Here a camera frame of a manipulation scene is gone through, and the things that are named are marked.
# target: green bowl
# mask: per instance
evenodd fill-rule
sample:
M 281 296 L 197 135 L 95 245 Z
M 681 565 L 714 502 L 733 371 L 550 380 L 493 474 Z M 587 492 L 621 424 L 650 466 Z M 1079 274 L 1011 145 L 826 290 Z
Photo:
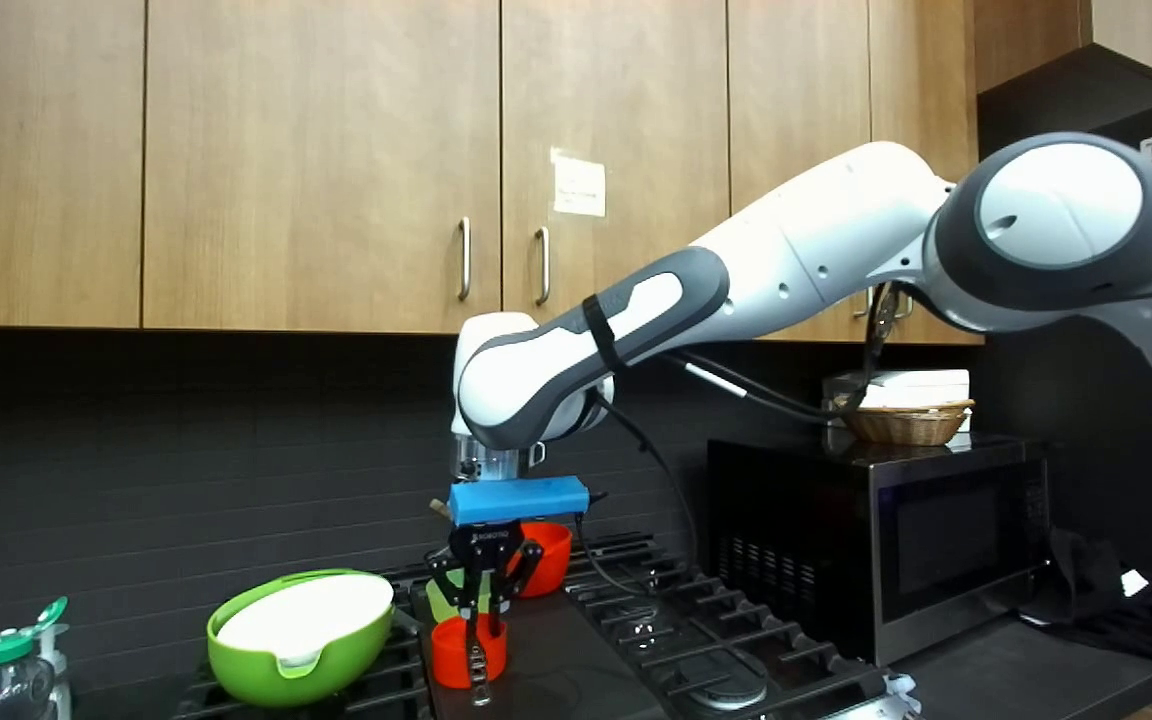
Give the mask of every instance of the green bowl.
M 390 583 L 311 567 L 254 583 L 208 617 L 215 685 L 254 709 L 294 709 L 361 680 L 390 633 Z

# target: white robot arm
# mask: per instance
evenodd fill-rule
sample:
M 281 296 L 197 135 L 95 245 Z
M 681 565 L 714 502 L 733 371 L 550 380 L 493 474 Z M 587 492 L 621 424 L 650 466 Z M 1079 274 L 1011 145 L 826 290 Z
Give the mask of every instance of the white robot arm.
M 1152 163 L 1053 130 L 952 187 L 900 145 L 858 145 L 568 317 L 476 317 L 451 366 L 464 474 L 521 474 L 526 449 L 601 414 L 621 366 L 757 341 L 871 285 L 900 285 L 966 331 L 1092 317 L 1152 364 Z

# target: black microwave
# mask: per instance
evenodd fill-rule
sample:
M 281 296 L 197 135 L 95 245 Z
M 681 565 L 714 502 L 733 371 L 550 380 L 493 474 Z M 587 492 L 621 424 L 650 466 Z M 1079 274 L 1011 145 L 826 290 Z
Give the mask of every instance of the black microwave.
M 871 664 L 1011 610 L 1046 551 L 1045 454 L 709 445 L 699 565 Z

